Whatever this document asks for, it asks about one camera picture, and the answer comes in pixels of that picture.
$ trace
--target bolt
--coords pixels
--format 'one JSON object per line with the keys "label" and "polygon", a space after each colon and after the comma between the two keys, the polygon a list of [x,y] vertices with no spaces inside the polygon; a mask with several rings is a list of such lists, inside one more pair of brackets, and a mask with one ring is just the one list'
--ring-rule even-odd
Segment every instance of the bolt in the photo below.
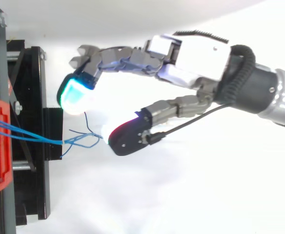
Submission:
{"label": "bolt", "polygon": [[43,61],[46,61],[47,60],[47,53],[46,52],[41,52],[41,59]]}
{"label": "bolt", "polygon": [[274,88],[274,87],[270,87],[270,88],[269,88],[269,92],[270,92],[270,93],[274,93],[274,92],[275,92],[275,88]]}
{"label": "bolt", "polygon": [[17,115],[20,115],[20,112],[23,110],[23,107],[18,101],[15,102],[15,112]]}
{"label": "bolt", "polygon": [[3,12],[0,13],[0,27],[5,28],[7,27],[7,15]]}

